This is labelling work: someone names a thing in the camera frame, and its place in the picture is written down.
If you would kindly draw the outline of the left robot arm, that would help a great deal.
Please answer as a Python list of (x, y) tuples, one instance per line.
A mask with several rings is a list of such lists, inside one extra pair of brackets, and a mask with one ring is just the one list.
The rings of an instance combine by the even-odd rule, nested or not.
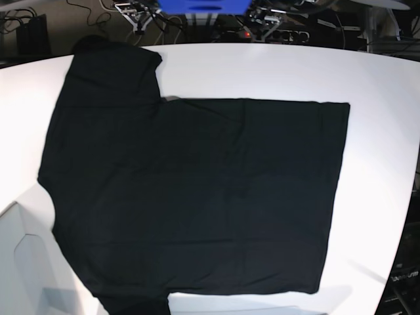
[(253, 7), (245, 15), (251, 41), (265, 43), (285, 22), (284, 12), (266, 7)]

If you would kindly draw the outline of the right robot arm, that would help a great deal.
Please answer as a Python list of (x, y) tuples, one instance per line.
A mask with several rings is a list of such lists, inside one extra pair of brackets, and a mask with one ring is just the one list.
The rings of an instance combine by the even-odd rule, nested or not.
[(114, 1), (114, 8), (132, 25), (133, 33), (143, 35), (147, 25), (161, 12), (157, 1)]

